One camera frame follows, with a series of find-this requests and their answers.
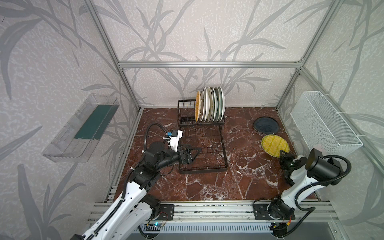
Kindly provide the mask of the white plate dark lettered rim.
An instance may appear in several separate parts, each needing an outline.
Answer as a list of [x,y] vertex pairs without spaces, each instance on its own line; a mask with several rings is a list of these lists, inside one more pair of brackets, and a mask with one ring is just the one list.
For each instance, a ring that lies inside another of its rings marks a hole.
[[216,90],[214,87],[212,87],[212,93],[213,93],[213,122],[217,122],[217,114],[218,114],[218,96],[216,94]]

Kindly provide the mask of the clear plastic wall bin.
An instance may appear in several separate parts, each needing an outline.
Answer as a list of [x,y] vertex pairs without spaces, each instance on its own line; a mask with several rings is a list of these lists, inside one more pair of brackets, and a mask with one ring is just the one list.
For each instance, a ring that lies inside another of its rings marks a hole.
[[42,155],[55,163],[86,163],[119,108],[117,97],[90,94]]

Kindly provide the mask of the black wire dish rack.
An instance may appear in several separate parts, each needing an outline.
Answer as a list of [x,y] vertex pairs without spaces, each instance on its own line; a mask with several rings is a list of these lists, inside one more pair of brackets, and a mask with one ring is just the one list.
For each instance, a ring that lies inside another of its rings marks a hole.
[[196,100],[178,100],[178,125],[183,131],[181,144],[190,144],[202,148],[202,152],[190,165],[180,165],[183,175],[225,172],[228,159],[223,138],[225,118],[220,122],[196,122]]

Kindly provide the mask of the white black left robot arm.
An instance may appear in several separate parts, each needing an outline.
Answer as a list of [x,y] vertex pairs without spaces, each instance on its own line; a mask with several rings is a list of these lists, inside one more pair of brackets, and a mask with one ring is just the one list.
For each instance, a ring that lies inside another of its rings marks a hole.
[[167,130],[159,123],[147,127],[145,137],[151,127],[157,126],[164,132],[161,142],[151,145],[144,143],[143,156],[125,180],[122,193],[102,217],[84,234],[75,234],[73,240],[125,240],[135,230],[147,240],[153,240],[156,234],[146,234],[141,227],[145,221],[159,217],[161,202],[149,191],[161,178],[161,170],[179,164],[192,164],[202,149],[193,148],[189,144],[180,144],[183,131]]

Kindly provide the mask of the orange sunburst plate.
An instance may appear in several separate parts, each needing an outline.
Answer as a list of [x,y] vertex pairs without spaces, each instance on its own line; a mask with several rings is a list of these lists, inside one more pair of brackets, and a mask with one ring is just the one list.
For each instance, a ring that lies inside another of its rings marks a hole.
[[205,91],[201,91],[201,96],[200,96],[200,116],[199,116],[199,121],[202,122],[205,114]]
[[221,87],[218,87],[218,89],[219,89],[219,92],[220,92],[220,94],[221,94],[221,118],[220,118],[220,121],[222,121],[223,120],[223,118],[224,118],[224,114],[225,114],[225,103],[226,103],[226,100],[225,100],[225,95],[224,95],[224,92],[223,92],[223,90],[222,90],[222,88]]

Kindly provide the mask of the green yellow woven plate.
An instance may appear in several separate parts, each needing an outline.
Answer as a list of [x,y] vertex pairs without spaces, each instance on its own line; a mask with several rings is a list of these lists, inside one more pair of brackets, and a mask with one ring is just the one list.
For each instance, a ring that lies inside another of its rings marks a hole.
[[262,138],[261,146],[263,150],[270,156],[280,158],[281,151],[285,153],[290,152],[288,142],[277,135],[266,135]]

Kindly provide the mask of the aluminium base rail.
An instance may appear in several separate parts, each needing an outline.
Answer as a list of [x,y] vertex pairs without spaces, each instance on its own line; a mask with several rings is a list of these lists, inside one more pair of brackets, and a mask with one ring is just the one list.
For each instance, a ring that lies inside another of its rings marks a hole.
[[303,220],[296,234],[308,230],[313,237],[316,230],[325,227],[332,239],[347,239],[330,202],[305,201],[304,208],[316,208],[307,218],[305,212],[296,210],[292,216],[278,220],[268,214],[268,206],[268,201],[163,202],[160,215],[143,224],[151,234],[271,233],[273,225],[284,223],[291,229]]

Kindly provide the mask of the dark blue oval plate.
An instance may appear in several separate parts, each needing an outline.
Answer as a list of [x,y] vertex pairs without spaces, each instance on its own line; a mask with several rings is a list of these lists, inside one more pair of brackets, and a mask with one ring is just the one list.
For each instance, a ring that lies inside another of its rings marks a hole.
[[259,117],[253,122],[254,129],[262,135],[274,135],[280,130],[279,123],[270,117]]

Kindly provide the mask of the mint green flower plate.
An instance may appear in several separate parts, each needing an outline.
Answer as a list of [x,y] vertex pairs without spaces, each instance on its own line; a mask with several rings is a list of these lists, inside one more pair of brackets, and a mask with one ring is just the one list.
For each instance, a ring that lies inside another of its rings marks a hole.
[[223,110],[223,97],[222,97],[222,89],[221,87],[214,88],[216,96],[217,96],[217,112],[215,116],[215,121],[220,122],[222,118],[222,110]]

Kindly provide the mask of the white plate green emblem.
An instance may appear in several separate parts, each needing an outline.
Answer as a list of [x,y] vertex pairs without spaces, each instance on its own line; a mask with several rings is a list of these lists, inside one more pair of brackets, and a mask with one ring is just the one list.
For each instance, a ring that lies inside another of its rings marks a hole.
[[209,110],[210,110],[210,98],[209,98],[209,92],[208,92],[208,89],[206,87],[204,87],[204,114],[203,114],[203,120],[204,122],[207,121],[208,119],[208,114],[209,114]]

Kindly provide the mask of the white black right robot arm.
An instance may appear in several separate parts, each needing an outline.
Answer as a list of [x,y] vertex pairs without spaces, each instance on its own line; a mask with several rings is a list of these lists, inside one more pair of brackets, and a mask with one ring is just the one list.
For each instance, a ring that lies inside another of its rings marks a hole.
[[260,199],[253,202],[256,220],[281,221],[269,226],[272,235],[278,240],[293,233],[315,211],[315,207],[300,206],[303,200],[319,189],[337,185],[352,170],[352,164],[347,158],[339,155],[323,156],[317,149],[312,149],[307,158],[294,156],[284,150],[279,153],[279,162],[290,188],[273,198],[269,204],[260,204]]

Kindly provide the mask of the cream floral plate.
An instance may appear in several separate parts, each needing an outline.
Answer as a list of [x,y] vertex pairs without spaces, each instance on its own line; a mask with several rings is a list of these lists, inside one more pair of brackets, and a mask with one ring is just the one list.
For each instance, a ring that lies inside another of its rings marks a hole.
[[209,90],[209,96],[210,96],[210,122],[212,122],[213,117],[213,93],[212,93],[212,87],[208,87]]

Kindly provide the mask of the orange woven plate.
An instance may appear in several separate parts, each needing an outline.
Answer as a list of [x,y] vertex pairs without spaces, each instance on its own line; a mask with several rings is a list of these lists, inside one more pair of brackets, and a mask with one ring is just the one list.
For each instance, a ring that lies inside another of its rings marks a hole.
[[196,106],[195,106],[195,121],[197,122],[200,117],[200,110],[201,110],[201,92],[197,92],[196,96]]

